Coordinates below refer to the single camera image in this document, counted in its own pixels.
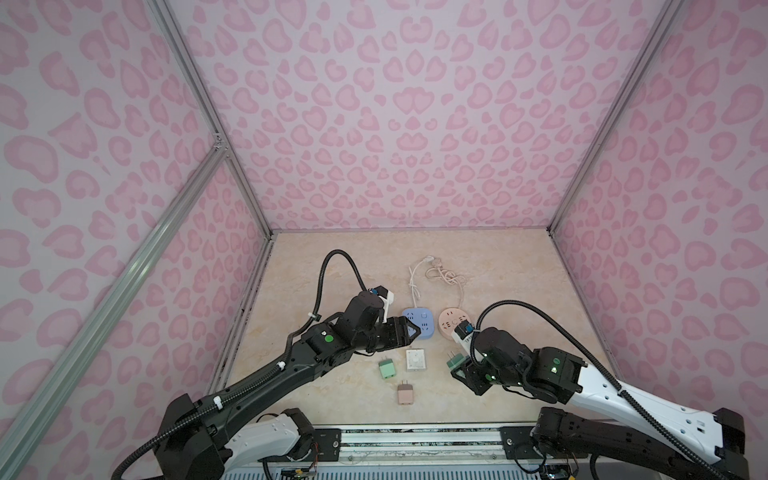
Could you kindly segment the pink plug adapter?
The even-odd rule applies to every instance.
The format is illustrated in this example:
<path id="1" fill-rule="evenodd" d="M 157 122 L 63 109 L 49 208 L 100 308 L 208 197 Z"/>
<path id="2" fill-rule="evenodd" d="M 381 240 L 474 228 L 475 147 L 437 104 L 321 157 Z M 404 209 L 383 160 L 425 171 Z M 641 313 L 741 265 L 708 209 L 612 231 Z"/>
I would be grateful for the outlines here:
<path id="1" fill-rule="evenodd" d="M 412 405 L 415 401 L 414 387 L 406 382 L 402 382 L 397 386 L 396 395 L 399 405 Z"/>

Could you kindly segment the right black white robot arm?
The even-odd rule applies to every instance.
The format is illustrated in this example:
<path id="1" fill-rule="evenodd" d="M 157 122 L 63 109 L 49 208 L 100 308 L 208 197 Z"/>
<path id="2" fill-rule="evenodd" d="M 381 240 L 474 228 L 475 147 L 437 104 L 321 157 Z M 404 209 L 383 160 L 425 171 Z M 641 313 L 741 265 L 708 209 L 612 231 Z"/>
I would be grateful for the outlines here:
<path id="1" fill-rule="evenodd" d="M 452 337 L 466 357 L 451 375 L 478 396 L 499 386 L 544 402 L 529 434 L 543 459 L 608 458 L 672 479 L 749 478 L 740 414 L 696 410 L 628 385 L 543 310 L 511 304 L 546 321 L 578 352 L 532 349 L 505 330 L 462 320 Z"/>

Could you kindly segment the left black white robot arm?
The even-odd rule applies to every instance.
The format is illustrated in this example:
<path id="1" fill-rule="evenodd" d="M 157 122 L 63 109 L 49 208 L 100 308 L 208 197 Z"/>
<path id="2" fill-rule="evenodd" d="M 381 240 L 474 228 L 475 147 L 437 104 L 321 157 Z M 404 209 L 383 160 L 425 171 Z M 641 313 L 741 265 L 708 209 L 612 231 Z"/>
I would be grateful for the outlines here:
<path id="1" fill-rule="evenodd" d="M 197 401 L 187 394 L 174 399 L 158 433 L 123 460 L 112 478 L 122 478 L 151 453 L 163 479 L 219 479 L 235 455 L 231 440 L 268 407 L 355 355 L 407 347 L 418 338 L 421 330 L 408 317 L 390 316 L 391 291 L 358 286 L 342 312 L 322 317 L 315 305 L 288 335 L 284 351 L 245 379 Z"/>

